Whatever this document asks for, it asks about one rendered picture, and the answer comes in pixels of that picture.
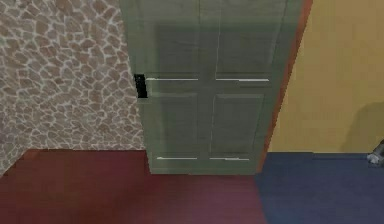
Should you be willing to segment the grey-green panelled room door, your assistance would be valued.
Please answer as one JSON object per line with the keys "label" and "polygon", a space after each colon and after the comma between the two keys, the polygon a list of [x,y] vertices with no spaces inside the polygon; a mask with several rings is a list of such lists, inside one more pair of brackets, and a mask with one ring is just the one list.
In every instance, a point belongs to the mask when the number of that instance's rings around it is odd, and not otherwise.
{"label": "grey-green panelled room door", "polygon": [[252,175],[311,0],[120,0],[154,174]]}

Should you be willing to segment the grey metal object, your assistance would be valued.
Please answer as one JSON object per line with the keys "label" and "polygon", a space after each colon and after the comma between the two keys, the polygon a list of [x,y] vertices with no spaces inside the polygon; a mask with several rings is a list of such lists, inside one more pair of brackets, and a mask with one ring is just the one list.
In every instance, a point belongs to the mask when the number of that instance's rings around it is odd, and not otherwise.
{"label": "grey metal object", "polygon": [[367,160],[371,164],[375,164],[378,166],[384,165],[384,140],[382,140],[374,150],[367,155]]}

